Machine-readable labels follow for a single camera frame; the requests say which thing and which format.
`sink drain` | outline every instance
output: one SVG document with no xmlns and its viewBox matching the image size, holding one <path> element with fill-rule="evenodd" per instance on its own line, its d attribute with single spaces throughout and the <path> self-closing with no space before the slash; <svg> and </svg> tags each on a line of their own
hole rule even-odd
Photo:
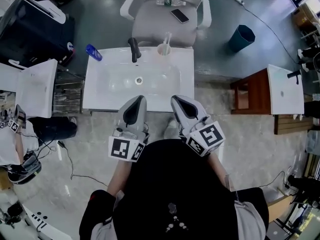
<svg viewBox="0 0 320 240">
<path fill-rule="evenodd" d="M 134 80 L 136 85 L 142 85 L 142 83 L 144 82 L 144 79 L 141 76 L 138 76 L 135 80 Z"/>
</svg>

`white sink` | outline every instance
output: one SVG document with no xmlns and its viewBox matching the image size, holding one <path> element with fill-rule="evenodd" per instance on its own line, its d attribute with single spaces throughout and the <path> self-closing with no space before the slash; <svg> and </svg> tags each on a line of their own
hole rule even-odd
<svg viewBox="0 0 320 240">
<path fill-rule="evenodd" d="M 83 108 L 119 110 L 131 98 L 143 95 L 147 110 L 172 112 L 172 95 L 194 98 L 194 50 L 172 48 L 167 56 L 156 47 L 140 47 L 141 57 L 132 62 L 129 47 L 99 50 L 102 61 L 89 57 Z"/>
<path fill-rule="evenodd" d="M 292 71 L 271 64 L 267 67 L 267 73 L 271 114 L 303 114 L 305 112 L 305 101 L 301 75 L 298 75 L 297 78 L 288 78 L 288 74 L 292 73 Z"/>
</svg>

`black faucet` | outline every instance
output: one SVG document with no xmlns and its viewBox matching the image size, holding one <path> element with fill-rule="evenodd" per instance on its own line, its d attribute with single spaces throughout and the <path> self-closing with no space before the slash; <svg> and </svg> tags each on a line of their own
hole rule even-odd
<svg viewBox="0 0 320 240">
<path fill-rule="evenodd" d="M 130 48 L 131 48 L 132 62 L 136 63 L 137 59 L 141 57 L 141 52 L 139 50 L 138 42 L 134 37 L 131 37 L 128 39 L 128 44 L 130 45 Z"/>
<path fill-rule="evenodd" d="M 292 73 L 289 73 L 287 74 L 286 76 L 290 79 L 290 78 L 293 78 L 293 77 L 296 77 L 296 84 L 298 85 L 299 84 L 299 78 L 298 76 L 301 75 L 301 71 L 300 70 L 297 70 L 297 71 L 294 71 Z"/>
</svg>

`smartphone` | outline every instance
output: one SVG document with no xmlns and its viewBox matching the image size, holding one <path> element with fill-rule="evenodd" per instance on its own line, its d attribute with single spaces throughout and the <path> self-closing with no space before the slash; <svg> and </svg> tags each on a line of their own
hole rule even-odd
<svg viewBox="0 0 320 240">
<path fill-rule="evenodd" d="M 180 11 L 179 9 L 175 9 L 172 10 L 171 13 L 173 14 L 174 17 L 177 18 L 178 21 L 180 21 L 181 23 L 186 23 L 189 21 L 189 18 L 183 14 L 182 11 Z"/>
</svg>

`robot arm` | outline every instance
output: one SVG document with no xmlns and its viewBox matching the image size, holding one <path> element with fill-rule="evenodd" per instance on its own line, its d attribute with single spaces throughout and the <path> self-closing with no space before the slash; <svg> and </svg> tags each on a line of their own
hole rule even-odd
<svg viewBox="0 0 320 240">
<path fill-rule="evenodd" d="M 180 134 L 185 143 L 204 157 L 225 141 L 217 121 L 213 121 L 200 102 L 182 95 L 171 97 L 174 116 L 181 125 Z"/>
<path fill-rule="evenodd" d="M 145 129 L 147 100 L 136 96 L 124 104 L 117 113 L 115 128 L 109 137 L 109 157 L 136 162 L 148 142 Z"/>
<path fill-rule="evenodd" d="M 213 121 L 200 102 L 182 95 L 171 97 L 171 106 L 181 126 L 180 137 L 199 156 L 215 150 L 225 140 L 219 123 Z M 145 129 L 147 100 L 136 96 L 117 113 L 112 136 L 109 137 L 109 157 L 136 162 L 148 142 Z"/>
</svg>

